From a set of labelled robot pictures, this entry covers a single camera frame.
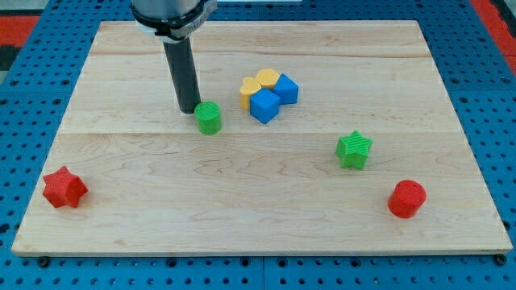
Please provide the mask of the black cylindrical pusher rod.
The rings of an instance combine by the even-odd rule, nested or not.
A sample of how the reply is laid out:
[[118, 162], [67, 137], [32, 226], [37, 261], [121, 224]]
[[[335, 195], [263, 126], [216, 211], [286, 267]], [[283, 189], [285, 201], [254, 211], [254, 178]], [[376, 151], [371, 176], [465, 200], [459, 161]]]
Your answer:
[[164, 51], [180, 111], [193, 114], [201, 102], [201, 96], [190, 39], [186, 38], [175, 44], [164, 43]]

